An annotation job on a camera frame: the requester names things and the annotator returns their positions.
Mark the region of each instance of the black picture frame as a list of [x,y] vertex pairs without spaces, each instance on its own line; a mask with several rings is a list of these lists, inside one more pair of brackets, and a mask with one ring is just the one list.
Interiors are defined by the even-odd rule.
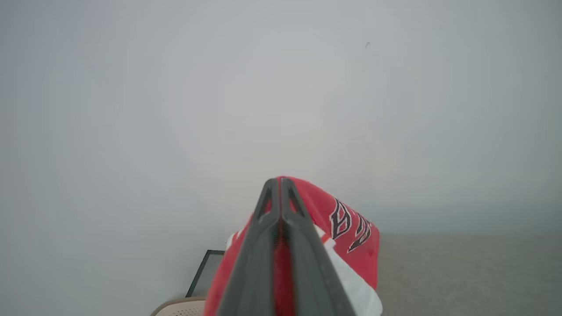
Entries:
[[186,297],[191,297],[193,291],[195,291],[195,286],[197,285],[197,281],[199,281],[199,277],[201,276],[201,273],[203,273],[203,269],[205,268],[205,265],[207,264],[207,260],[209,259],[210,255],[224,255],[224,250],[207,250],[205,256],[203,257],[203,261],[201,261],[201,264],[199,265],[199,269],[197,269],[197,273],[195,274],[195,277],[191,282],[189,290],[187,291],[187,294],[185,294]]

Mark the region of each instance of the white wall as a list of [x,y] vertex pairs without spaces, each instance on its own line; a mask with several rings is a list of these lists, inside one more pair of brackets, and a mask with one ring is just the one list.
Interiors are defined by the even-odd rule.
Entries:
[[2,2],[0,314],[148,315],[279,174],[383,232],[559,233],[561,15]]

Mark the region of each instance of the perforated panel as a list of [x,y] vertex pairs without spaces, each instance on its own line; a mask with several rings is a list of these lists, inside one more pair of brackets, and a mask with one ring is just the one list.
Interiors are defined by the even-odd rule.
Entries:
[[155,316],[201,316],[205,301],[175,303],[164,307]]

